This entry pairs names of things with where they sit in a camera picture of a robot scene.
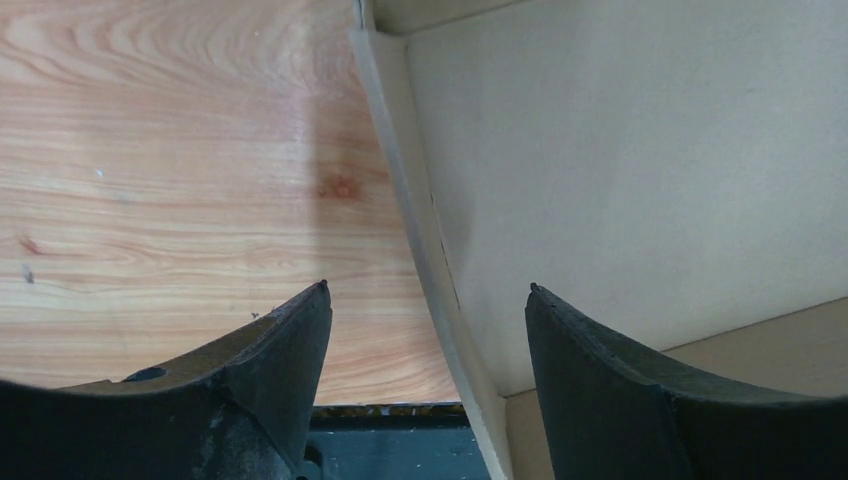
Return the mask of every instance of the box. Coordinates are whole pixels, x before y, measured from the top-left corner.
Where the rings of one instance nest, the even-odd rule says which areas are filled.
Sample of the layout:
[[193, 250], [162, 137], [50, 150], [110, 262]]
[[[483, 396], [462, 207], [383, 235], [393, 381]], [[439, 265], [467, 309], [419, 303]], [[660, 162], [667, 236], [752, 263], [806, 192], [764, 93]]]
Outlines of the box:
[[553, 478], [531, 282], [705, 370], [848, 392], [848, 9], [356, 10], [362, 83], [492, 478]]

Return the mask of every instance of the open cardboard box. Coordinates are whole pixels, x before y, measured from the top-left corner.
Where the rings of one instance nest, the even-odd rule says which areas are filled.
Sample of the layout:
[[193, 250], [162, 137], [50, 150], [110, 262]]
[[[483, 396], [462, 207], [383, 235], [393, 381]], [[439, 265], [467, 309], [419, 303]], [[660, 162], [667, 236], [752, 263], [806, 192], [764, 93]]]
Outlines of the open cardboard box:
[[362, 82], [492, 478], [553, 477], [532, 281], [705, 370], [848, 393], [848, 9], [356, 8]]

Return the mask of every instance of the light wood tabletop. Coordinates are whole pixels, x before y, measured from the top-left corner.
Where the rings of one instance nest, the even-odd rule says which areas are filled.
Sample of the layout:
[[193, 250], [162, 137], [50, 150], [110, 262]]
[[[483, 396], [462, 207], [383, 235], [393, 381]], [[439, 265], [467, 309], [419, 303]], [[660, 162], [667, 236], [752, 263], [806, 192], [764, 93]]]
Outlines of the light wood tabletop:
[[200, 346], [326, 278], [318, 403], [457, 400], [350, 0], [0, 0], [0, 377]]

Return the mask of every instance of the dark stain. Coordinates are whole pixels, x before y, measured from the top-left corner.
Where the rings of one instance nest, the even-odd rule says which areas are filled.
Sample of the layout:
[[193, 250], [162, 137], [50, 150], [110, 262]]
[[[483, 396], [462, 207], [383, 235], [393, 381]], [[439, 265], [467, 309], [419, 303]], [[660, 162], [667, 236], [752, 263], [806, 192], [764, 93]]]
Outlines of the dark stain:
[[24, 277], [24, 280], [29, 283], [35, 283], [35, 274], [32, 272], [32, 269], [29, 268], [29, 265], [26, 263], [21, 264], [21, 275]]
[[321, 180], [318, 186], [318, 196], [335, 198], [348, 202], [362, 200], [362, 182], [345, 175], [329, 175]]
[[44, 255], [44, 252], [41, 251], [38, 244], [26, 235], [18, 238], [18, 243], [31, 255]]

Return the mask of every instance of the cardboard box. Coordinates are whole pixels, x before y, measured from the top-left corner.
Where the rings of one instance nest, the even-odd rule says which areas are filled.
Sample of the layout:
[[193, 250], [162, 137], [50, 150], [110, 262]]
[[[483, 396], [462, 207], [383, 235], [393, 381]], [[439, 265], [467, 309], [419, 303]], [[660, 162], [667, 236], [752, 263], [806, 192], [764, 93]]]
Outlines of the cardboard box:
[[848, 10], [356, 9], [362, 83], [492, 478], [553, 477], [523, 318], [534, 281], [705, 370], [848, 393]]

